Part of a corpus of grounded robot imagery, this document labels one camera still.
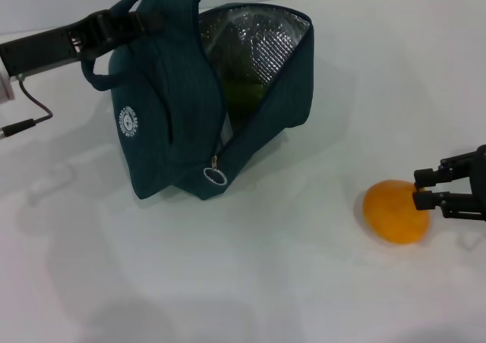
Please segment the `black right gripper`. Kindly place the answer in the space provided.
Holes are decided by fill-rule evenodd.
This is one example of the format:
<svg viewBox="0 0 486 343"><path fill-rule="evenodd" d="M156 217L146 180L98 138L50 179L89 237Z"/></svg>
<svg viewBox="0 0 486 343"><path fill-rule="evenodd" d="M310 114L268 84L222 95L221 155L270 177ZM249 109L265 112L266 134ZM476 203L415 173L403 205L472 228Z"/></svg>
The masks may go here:
<svg viewBox="0 0 486 343"><path fill-rule="evenodd" d="M416 170L414 178L417 188L469 178L472 194L415 191L412 194L415 208L440 208L446 219L485 220L485 145L470 153L441 159L437 170Z"/></svg>

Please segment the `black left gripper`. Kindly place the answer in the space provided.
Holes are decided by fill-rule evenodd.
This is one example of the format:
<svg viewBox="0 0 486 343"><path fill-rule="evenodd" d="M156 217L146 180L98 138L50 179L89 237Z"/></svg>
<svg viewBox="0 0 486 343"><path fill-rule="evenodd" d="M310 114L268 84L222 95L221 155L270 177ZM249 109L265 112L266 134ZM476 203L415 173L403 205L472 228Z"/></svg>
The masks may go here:
<svg viewBox="0 0 486 343"><path fill-rule="evenodd" d="M10 77L37 74L70 63L98 58L119 46L161 33L161 14L99 11L74 24L1 44L1 59Z"/></svg>

